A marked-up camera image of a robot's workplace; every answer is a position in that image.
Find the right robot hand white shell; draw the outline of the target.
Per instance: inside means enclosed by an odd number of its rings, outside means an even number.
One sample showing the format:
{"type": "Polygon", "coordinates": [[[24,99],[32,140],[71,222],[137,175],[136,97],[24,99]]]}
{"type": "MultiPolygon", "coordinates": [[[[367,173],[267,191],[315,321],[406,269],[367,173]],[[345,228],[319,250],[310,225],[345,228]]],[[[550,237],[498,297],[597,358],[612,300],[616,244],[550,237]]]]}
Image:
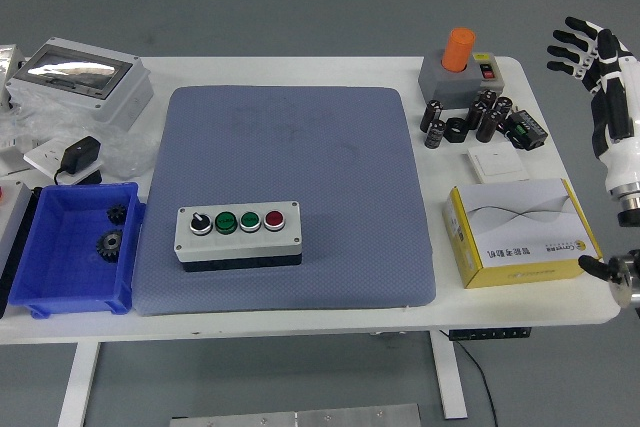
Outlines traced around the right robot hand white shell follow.
{"type": "Polygon", "coordinates": [[[568,16],[555,30],[551,71],[580,81],[592,95],[594,155],[607,168],[605,188],[622,195],[639,186],[639,59],[611,30],[568,16]]]}

